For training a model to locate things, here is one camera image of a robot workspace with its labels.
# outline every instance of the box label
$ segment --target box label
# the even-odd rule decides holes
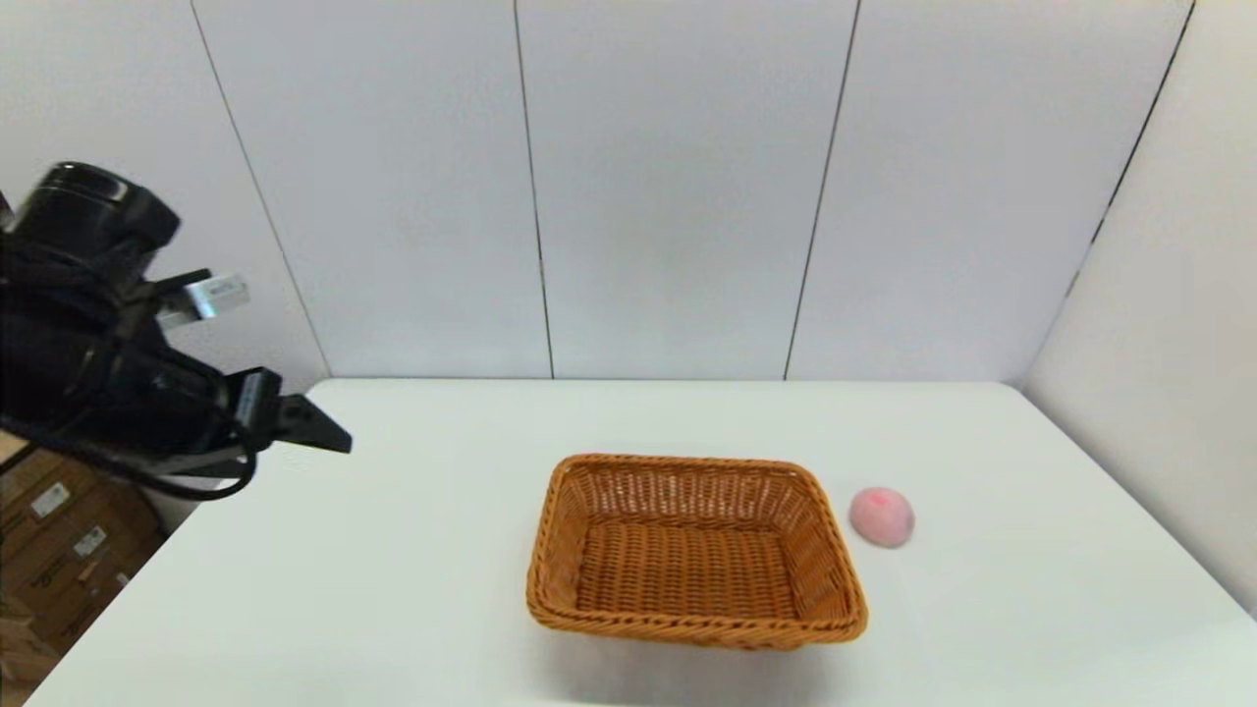
[[[62,629],[62,635],[65,638],[74,638],[83,633],[83,629],[85,629],[88,624],[92,623],[92,619],[96,618],[96,610],[97,606],[94,603],[84,606],[83,610],[79,611],[64,629]]]
[[[82,560],[83,557],[96,552],[96,548],[101,547],[101,543],[104,542],[106,537],[108,536],[104,533],[104,528],[96,526],[83,536],[83,540],[74,543],[74,552],[79,556],[79,560]]]
[[[30,503],[30,509],[34,511],[41,521],[47,518],[49,513],[60,508],[69,499],[70,491],[65,488],[65,484],[62,482],[57,482],[48,487],[48,491],[40,493],[39,498],[35,498],[35,501]]]
[[[65,565],[69,565],[69,554],[62,552],[50,565],[48,565],[48,567],[44,569],[43,572],[39,572],[35,575],[35,579],[30,580],[30,587],[48,589],[49,586],[53,586],[53,580],[57,579],[57,575],[63,567],[65,567]]]

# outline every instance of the white wall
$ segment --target white wall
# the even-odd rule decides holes
[[[1251,610],[1254,36],[1257,4],[1197,5],[1130,171],[1026,386]]]
[[[9,0],[0,10],[0,190],[14,206],[49,166],[92,162],[182,219],[152,278],[240,273],[253,301],[171,343],[305,390],[327,366],[249,177],[186,3]]]
[[[855,0],[520,0],[558,377],[779,379]]]
[[[549,377],[509,0],[196,0],[337,376]]]
[[[865,0],[791,379],[1018,381],[1190,0]]]

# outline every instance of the panel seam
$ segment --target panel seam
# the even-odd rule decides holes
[[[537,172],[533,167],[533,130],[528,122],[528,89],[524,87],[524,40],[519,31],[519,0],[512,3],[515,15],[515,54],[519,59],[519,96],[524,106],[524,141],[528,145],[528,184],[533,190],[533,229],[537,234],[537,269],[542,281],[542,315],[546,317],[546,352],[551,380],[554,380],[554,341],[551,338],[549,299],[546,296],[546,258],[542,254],[542,218],[537,208]]]
[[[830,148],[825,152],[825,171],[821,172],[821,190],[816,196],[816,215],[812,218],[812,235],[807,242],[807,258],[803,260],[803,279],[798,286],[798,303],[794,306],[794,325],[789,331],[789,346],[786,348],[786,370],[782,371],[782,380],[789,380],[791,357],[794,355],[794,337],[798,336],[798,320],[803,312],[803,294],[807,292],[807,272],[812,267],[812,249],[816,247],[816,230],[821,223],[821,206],[825,204],[825,186],[830,179],[830,161],[833,159],[833,142],[838,135],[838,117],[842,114],[842,98],[847,92],[847,75],[851,73],[851,54],[856,45],[856,28],[860,26],[860,5],[862,0],[856,0],[856,9],[851,18],[851,36],[847,40],[847,55],[842,62],[842,81],[838,83],[838,101],[833,107],[833,127],[830,128]]]
[[[1070,286],[1065,291],[1065,297],[1061,297],[1061,303],[1056,307],[1056,315],[1052,317],[1052,323],[1047,326],[1047,332],[1043,333],[1043,340],[1038,345],[1038,350],[1031,357],[1029,364],[1026,370],[1021,374],[1021,380],[1016,381],[1017,390],[1024,392],[1026,386],[1029,384],[1031,372],[1035,370],[1035,364],[1038,362],[1040,357],[1043,356],[1043,350],[1047,348],[1048,340],[1052,338],[1052,332],[1056,330],[1056,325],[1061,322],[1061,316],[1065,313],[1065,304],[1073,294],[1073,286],[1077,284],[1079,278],[1082,276],[1082,268],[1086,267],[1087,259],[1091,257],[1091,249],[1096,244],[1096,239],[1100,238],[1100,230],[1104,228],[1105,220],[1109,218],[1109,210],[1112,209],[1114,201],[1117,200],[1117,192],[1121,191],[1121,184],[1126,179],[1126,172],[1130,170],[1131,162],[1135,161],[1135,153],[1139,152],[1139,143],[1144,140],[1144,131],[1148,130],[1148,123],[1153,120],[1153,113],[1156,112],[1156,103],[1161,99],[1161,91],[1165,88],[1165,82],[1170,77],[1170,70],[1174,68],[1174,60],[1178,58],[1178,50],[1183,47],[1183,38],[1187,36],[1187,28],[1192,24],[1192,13],[1195,11],[1195,0],[1192,0],[1192,5],[1187,9],[1187,16],[1183,18],[1183,28],[1179,29],[1178,39],[1174,42],[1174,50],[1170,52],[1170,60],[1165,64],[1165,72],[1161,74],[1161,81],[1156,86],[1156,93],[1153,94],[1153,103],[1148,107],[1148,114],[1144,116],[1144,125],[1139,126],[1139,135],[1135,136],[1135,145],[1130,148],[1130,155],[1126,156],[1126,164],[1121,167],[1121,174],[1117,175],[1117,184],[1112,187],[1112,194],[1109,195],[1109,203],[1104,208],[1104,214],[1100,215],[1100,223],[1096,224],[1095,233],[1091,234],[1091,243],[1087,244],[1086,252],[1082,254],[1081,262],[1079,262],[1079,269],[1073,272],[1073,277],[1070,279]]]
[[[270,206],[266,204],[266,198],[261,192],[261,184],[258,181],[258,172],[253,169],[253,160],[249,159],[249,151],[245,150],[244,138],[240,137],[240,127],[236,125],[235,113],[231,112],[231,103],[228,101],[226,91],[222,88],[222,79],[219,77],[219,68],[214,63],[214,53],[210,52],[210,43],[205,38],[205,28],[201,26],[201,15],[196,11],[196,0],[189,0],[189,8],[192,10],[192,19],[196,20],[196,31],[201,35],[201,47],[205,48],[205,58],[210,62],[210,72],[214,73],[214,83],[219,88],[219,97],[222,98],[222,107],[228,112],[228,121],[231,123],[231,132],[235,135],[236,145],[240,147],[240,155],[244,157],[245,167],[249,170],[249,179],[253,181],[253,189],[258,194],[258,201],[261,204],[261,211],[266,216],[266,225],[270,228],[270,235],[275,239],[275,248],[279,249],[279,258],[284,263],[284,269],[288,272],[288,281],[293,283],[293,292],[297,293],[297,303],[302,307],[302,315],[305,316],[305,325],[310,330],[310,337],[314,338],[314,348],[318,350],[319,359],[323,361],[323,369],[327,371],[327,376],[334,375],[332,365],[328,362],[327,352],[323,351],[323,343],[319,340],[318,330],[314,327],[314,318],[310,317],[309,306],[305,304],[305,298],[302,296],[302,286],[297,282],[297,277],[293,274],[293,265],[288,262],[288,253],[284,252],[284,244],[279,238],[279,229],[275,228],[275,219],[270,215]]]

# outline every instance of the cardboard box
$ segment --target cardboard box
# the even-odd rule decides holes
[[[87,465],[44,449],[0,477],[0,561],[10,560],[97,481]]]
[[[0,640],[11,645],[6,645],[5,650],[45,657],[64,655],[152,557],[161,542],[160,536],[151,535],[129,557],[102,559],[41,614],[0,616]]]
[[[129,557],[156,535],[156,518],[143,523],[145,532],[136,532],[138,521],[124,518],[112,501],[104,488],[93,489],[5,562],[0,611],[10,616],[45,613],[84,570],[102,559]]]
[[[148,535],[152,528],[161,530],[161,518],[136,487],[107,476],[101,478],[101,486],[109,489],[114,511],[136,535]]]
[[[26,448],[26,440],[0,429],[0,464]]]
[[[16,653],[19,655],[43,655],[44,658],[60,658],[50,645],[40,640],[29,640],[0,635],[0,654]]]
[[[57,658],[0,653],[0,672],[13,682],[38,683],[57,667]]]

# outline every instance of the basket rim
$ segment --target basket rim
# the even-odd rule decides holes
[[[644,465],[652,465],[656,463],[666,463],[671,467],[676,465],[694,465],[694,467],[711,467],[718,464],[725,467],[729,470],[743,469],[772,469],[777,472],[788,472],[791,476],[798,478],[806,487],[808,497],[818,507],[822,515],[822,521],[826,526],[826,536],[831,551],[833,551],[835,557],[842,565],[846,575],[851,579],[850,582],[845,585],[847,599],[854,606],[854,610],[847,615],[837,619],[777,619],[777,618],[735,618],[735,616],[723,616],[723,615],[706,615],[706,614],[661,614],[661,613],[642,613],[642,611],[606,611],[606,610],[581,610],[567,606],[557,606],[551,600],[549,596],[543,593],[541,574],[546,565],[544,551],[549,546],[552,520],[554,515],[554,507],[558,501],[558,491],[562,488],[564,477],[572,470],[572,467],[581,462],[608,462],[608,460],[621,460]],[[851,555],[846,548],[846,543],[842,541],[842,536],[838,533],[837,521],[833,517],[833,509],[828,503],[828,498],[825,494],[825,489],[821,487],[820,482],[812,474],[799,464],[793,462],[781,462],[771,459],[729,459],[719,457],[669,457],[657,454],[602,454],[602,453],[583,453],[572,454],[563,460],[561,460],[551,476],[551,483],[546,494],[546,503],[542,508],[542,518],[539,527],[537,530],[537,538],[533,545],[533,556],[528,566],[528,586],[527,586],[527,599],[528,608],[533,616],[546,625],[553,625],[553,628],[563,628],[559,624],[562,621],[579,621],[585,624],[598,624],[598,625],[642,625],[642,626],[684,626],[693,628],[695,630],[747,630],[747,632],[762,632],[762,630],[783,630],[783,632],[804,632],[812,634],[812,638],[817,642],[823,642],[826,638],[835,640],[851,640],[864,633],[869,623],[869,606],[865,600],[864,589],[860,584],[859,576],[855,574],[855,567],[851,564]],[[799,644],[808,643],[808,640],[799,640]]]

